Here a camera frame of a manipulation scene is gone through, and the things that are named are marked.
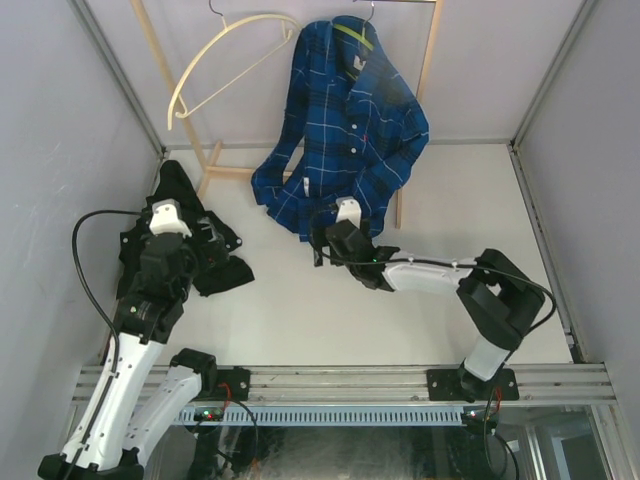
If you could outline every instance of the white hanger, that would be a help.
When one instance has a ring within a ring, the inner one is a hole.
[[[183,108],[183,111],[182,112],[175,112],[175,116],[178,117],[178,118],[187,118],[192,113],[194,113],[196,110],[198,110],[200,107],[202,107],[206,103],[208,103],[211,100],[213,100],[218,94],[222,93],[224,90],[226,90],[228,87],[230,87],[233,83],[235,83],[238,79],[240,79],[241,77],[243,77],[244,75],[249,73],[255,67],[260,65],[263,61],[265,61],[267,58],[269,58],[271,55],[273,55],[278,50],[280,50],[282,47],[284,47],[287,43],[289,43],[291,41],[291,39],[293,38],[293,30],[286,28],[286,24],[287,23],[289,23],[290,25],[293,25],[294,29],[297,30],[297,31],[302,30],[302,26],[296,20],[294,20],[291,17],[287,17],[285,15],[265,13],[265,14],[261,14],[261,15],[254,15],[252,17],[247,17],[247,18],[239,20],[239,21],[237,21],[237,22],[235,22],[235,23],[233,23],[231,25],[227,25],[227,22],[224,19],[224,15],[222,15],[219,12],[216,12],[215,10],[213,10],[213,8],[211,8],[211,11],[213,11],[217,15],[220,15],[220,17],[222,19],[222,25],[224,26],[224,28],[222,29],[222,31],[220,33],[218,33],[215,37],[213,37],[213,39],[209,43],[207,43],[202,48],[202,50],[200,50],[200,52],[198,52],[198,54],[193,58],[193,60],[191,60],[191,63],[189,64],[187,69],[184,71],[184,73],[182,74],[182,77],[180,78],[180,81],[176,85],[176,88],[173,91],[173,95],[171,96],[171,101],[169,102],[169,110],[167,111],[167,128],[169,130],[171,130],[173,128],[173,112],[174,112],[174,109],[175,109],[176,101],[180,100],[180,103],[181,103],[181,106]],[[280,45],[278,45],[275,49],[273,49],[272,51],[267,53],[265,56],[263,56],[256,63],[254,63],[249,68],[244,70],[240,75],[235,77],[233,80],[231,80],[225,86],[220,88],[218,91],[216,91],[215,93],[210,95],[208,98],[206,98],[202,102],[200,102],[197,106],[195,106],[191,110],[188,110],[186,105],[182,101],[181,92],[182,92],[182,88],[184,87],[184,84],[187,81],[187,78],[189,78],[189,75],[191,74],[191,72],[193,71],[195,66],[198,64],[200,59],[205,55],[205,53],[207,53],[207,51],[216,42],[218,42],[218,40],[220,40],[222,37],[224,37],[227,33],[231,32],[232,30],[235,30],[238,27],[241,27],[243,25],[247,25],[248,23],[255,22],[257,20],[280,20],[282,22],[282,36],[284,38],[284,41]]]

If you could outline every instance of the vent grille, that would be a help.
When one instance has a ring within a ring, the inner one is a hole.
[[[460,426],[462,407],[249,407],[258,425],[286,426]],[[195,425],[196,409],[185,408],[177,424]],[[201,425],[250,426],[251,418],[240,407],[230,406],[221,422]]]

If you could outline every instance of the shirt label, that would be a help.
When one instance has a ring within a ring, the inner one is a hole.
[[[366,60],[361,60],[360,57],[358,55],[356,55],[355,57],[353,57],[353,68],[355,68],[356,70],[358,70],[359,72],[362,71],[362,69],[364,68],[364,66],[367,64]]]

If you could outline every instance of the shirt collar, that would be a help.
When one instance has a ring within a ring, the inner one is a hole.
[[[327,31],[325,32],[325,46],[326,46],[326,73],[331,78],[334,78],[336,75],[336,55],[337,55],[337,46],[334,38],[334,25],[344,25],[347,28],[355,32],[361,32],[362,26],[364,24],[365,27],[365,38],[371,42],[373,45],[373,50],[369,52],[369,55],[366,59],[366,64],[355,84],[352,87],[352,90],[355,91],[364,91],[364,92],[372,92],[378,81],[381,79],[381,76],[384,74],[386,70],[386,66],[389,64],[389,60],[385,55],[380,42],[378,40],[378,35],[376,33],[376,29],[370,23],[366,22],[358,17],[352,17],[350,15],[341,15],[339,17],[335,17],[333,20],[329,22],[327,25]]]

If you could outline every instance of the clothes hanger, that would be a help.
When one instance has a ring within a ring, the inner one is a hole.
[[[360,42],[362,45],[367,47],[369,50],[373,50],[373,44],[369,40],[367,40],[367,38],[365,36],[365,26],[373,18],[373,16],[375,15],[375,11],[376,11],[376,6],[375,6],[375,3],[372,1],[371,2],[371,15],[362,24],[362,33],[355,32],[354,30],[350,29],[349,27],[345,27],[344,25],[334,25],[333,28],[335,28],[336,30],[339,30],[339,31],[341,31],[343,33],[346,33],[350,37],[355,38],[356,40],[358,40],[358,42]]]
[[[227,22],[226,22],[226,20],[224,18],[224,15],[222,13],[214,10],[214,8],[213,8],[213,6],[211,4],[211,0],[209,0],[209,8],[211,9],[211,11],[213,13],[215,13],[216,15],[220,16],[220,19],[222,20],[222,26],[224,28],[222,29],[222,31],[220,33],[218,33],[215,37],[213,37],[213,39],[211,39],[211,41],[209,41],[209,43],[207,43],[204,47],[202,47],[202,49],[193,58],[193,60],[191,60],[191,63],[186,68],[186,70],[182,74],[182,77],[180,78],[180,81],[176,85],[176,88],[173,91],[173,95],[171,96],[171,101],[169,102],[169,109],[167,111],[167,128],[169,130],[171,130],[173,128],[173,115],[174,115],[175,105],[176,105],[176,102],[178,100],[180,100],[180,103],[181,103],[183,111],[182,112],[175,112],[175,116],[178,117],[178,118],[187,118],[187,117],[189,117],[195,111],[197,111],[198,109],[203,107],[205,104],[207,104],[208,102],[213,100],[217,95],[219,95],[224,90],[229,88],[237,80],[239,80],[241,77],[245,76],[247,73],[249,73],[255,67],[257,67],[262,62],[264,62],[267,58],[269,58],[271,55],[273,55],[278,50],[280,50],[282,47],[284,47],[287,43],[289,43],[291,41],[291,39],[293,38],[293,32],[294,31],[298,31],[299,32],[300,30],[302,30],[302,25],[300,25],[293,18],[288,17],[286,15],[278,15],[278,14],[271,14],[271,13],[265,13],[265,14],[261,14],[261,15],[254,15],[252,17],[243,18],[242,20],[239,20],[239,21],[237,21],[237,22],[235,22],[235,23],[233,23],[231,25],[227,25]],[[282,36],[284,38],[284,41],[280,45],[278,45],[276,48],[271,50],[269,53],[264,55],[262,58],[260,58],[260,60],[258,60],[256,63],[254,63],[249,68],[245,69],[242,73],[237,75],[233,80],[228,82],[223,87],[219,88],[218,91],[214,92],[212,95],[207,97],[205,100],[200,102],[198,105],[196,105],[191,110],[188,110],[186,108],[184,102],[182,101],[181,93],[182,93],[182,89],[184,87],[184,84],[186,83],[187,79],[189,78],[189,75],[191,74],[191,72],[193,71],[195,66],[198,64],[198,62],[207,53],[207,51],[209,51],[209,49],[213,45],[215,45],[218,42],[218,40],[220,40],[222,37],[224,37],[227,33],[235,30],[236,28],[242,27],[243,25],[247,25],[249,23],[255,22],[257,20],[280,20],[282,22]]]

